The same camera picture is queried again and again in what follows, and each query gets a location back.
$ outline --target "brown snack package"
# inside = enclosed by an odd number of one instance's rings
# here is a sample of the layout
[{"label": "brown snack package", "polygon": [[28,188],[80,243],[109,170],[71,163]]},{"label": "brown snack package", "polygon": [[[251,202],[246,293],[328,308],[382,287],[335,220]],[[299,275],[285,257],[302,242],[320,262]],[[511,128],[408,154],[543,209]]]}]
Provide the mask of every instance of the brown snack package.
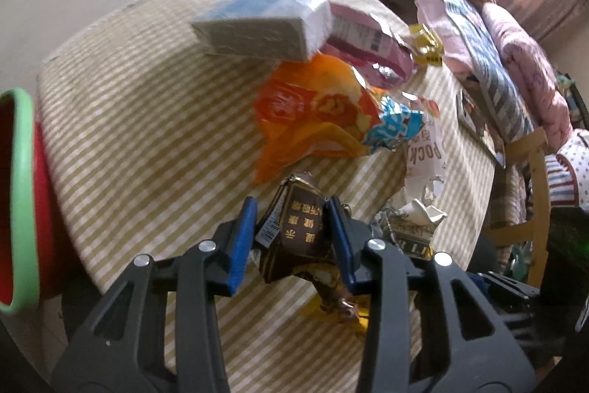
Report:
[{"label": "brown snack package", "polygon": [[257,225],[252,258],[264,281],[295,275],[317,290],[302,314],[349,323],[363,336],[369,298],[354,297],[342,284],[331,236],[324,228],[326,198],[308,172],[286,178]]},{"label": "brown snack package", "polygon": [[257,225],[254,258],[266,283],[292,275],[310,263],[335,264],[331,238],[323,228],[325,196],[307,172],[286,178]]}]

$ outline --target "orange snack bag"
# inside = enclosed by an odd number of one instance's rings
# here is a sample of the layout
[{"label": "orange snack bag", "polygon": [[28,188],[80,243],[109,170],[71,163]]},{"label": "orange snack bag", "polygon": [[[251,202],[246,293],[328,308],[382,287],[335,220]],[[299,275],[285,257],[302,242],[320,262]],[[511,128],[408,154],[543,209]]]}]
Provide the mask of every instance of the orange snack bag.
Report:
[{"label": "orange snack bag", "polygon": [[274,178],[306,155],[360,157],[366,132],[380,122],[364,80],[344,61],[317,54],[307,63],[283,62],[254,103],[266,145],[254,183]]}]

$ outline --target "metal screw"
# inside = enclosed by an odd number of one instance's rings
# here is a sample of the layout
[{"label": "metal screw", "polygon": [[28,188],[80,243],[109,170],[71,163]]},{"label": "metal screw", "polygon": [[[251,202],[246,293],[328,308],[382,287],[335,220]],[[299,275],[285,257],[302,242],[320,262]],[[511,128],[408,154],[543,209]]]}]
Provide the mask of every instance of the metal screw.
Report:
[{"label": "metal screw", "polygon": [[133,259],[133,263],[136,267],[146,267],[149,265],[149,255],[137,255],[137,257]]},{"label": "metal screw", "polygon": [[368,240],[368,248],[371,250],[384,250],[387,244],[381,239],[370,239]]},{"label": "metal screw", "polygon": [[201,252],[212,252],[216,248],[217,244],[214,243],[213,240],[204,240],[203,242],[198,244],[198,249]]},{"label": "metal screw", "polygon": [[452,257],[446,252],[437,252],[437,254],[434,255],[434,261],[438,265],[447,267],[452,264]]}]

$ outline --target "table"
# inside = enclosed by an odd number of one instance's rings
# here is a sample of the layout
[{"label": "table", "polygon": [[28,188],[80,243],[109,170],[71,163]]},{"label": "table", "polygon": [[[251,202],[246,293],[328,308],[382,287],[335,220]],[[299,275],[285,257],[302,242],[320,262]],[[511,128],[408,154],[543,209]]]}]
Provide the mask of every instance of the table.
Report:
[{"label": "table", "polygon": [[[277,63],[203,54],[190,19],[219,0],[139,0],[97,21],[44,63],[39,113],[52,181],[71,238],[97,286],[108,289],[139,253],[180,255],[234,218],[247,195],[260,212],[279,179],[253,188],[263,138],[251,104]],[[332,0],[407,27],[377,0]],[[404,90],[440,105],[448,178],[435,205],[448,213],[437,250],[465,267],[487,209],[491,159],[461,130],[459,83],[430,67]],[[403,153],[306,158],[329,196],[369,220],[402,183]],[[217,302],[233,392],[354,391],[362,344],[352,331],[301,317],[313,286],[291,277],[266,285],[250,264],[232,299]],[[166,361],[174,364],[174,299]]]}]

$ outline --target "plastic wrapper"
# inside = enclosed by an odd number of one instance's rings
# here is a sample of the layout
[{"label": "plastic wrapper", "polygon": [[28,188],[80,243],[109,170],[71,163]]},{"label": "plastic wrapper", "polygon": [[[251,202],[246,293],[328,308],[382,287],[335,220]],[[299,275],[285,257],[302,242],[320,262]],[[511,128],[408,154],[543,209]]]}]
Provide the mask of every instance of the plastic wrapper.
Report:
[{"label": "plastic wrapper", "polygon": [[378,148],[395,150],[423,125],[423,112],[371,92],[352,67],[322,54],[305,64],[279,65],[254,108],[266,137],[255,183],[306,155],[360,157]]},{"label": "plastic wrapper", "polygon": [[303,315],[348,324],[363,336],[370,299],[351,295],[342,283],[323,221],[325,202],[308,172],[288,176],[258,222],[250,256],[266,283],[291,275],[313,283],[317,293]]},{"label": "plastic wrapper", "polygon": [[411,108],[424,113],[423,128],[404,145],[405,186],[387,200],[370,226],[375,237],[391,240],[407,255],[429,258],[434,231],[447,217],[432,205],[442,192],[447,169],[440,109],[423,97],[403,97]]},{"label": "plastic wrapper", "polygon": [[231,0],[192,26],[208,53],[307,62],[332,30],[327,0]]},{"label": "plastic wrapper", "polygon": [[420,66],[442,65],[444,47],[423,24],[409,26],[402,39],[375,15],[331,4],[334,29],[321,52],[352,65],[370,86],[393,89],[407,82]]}]

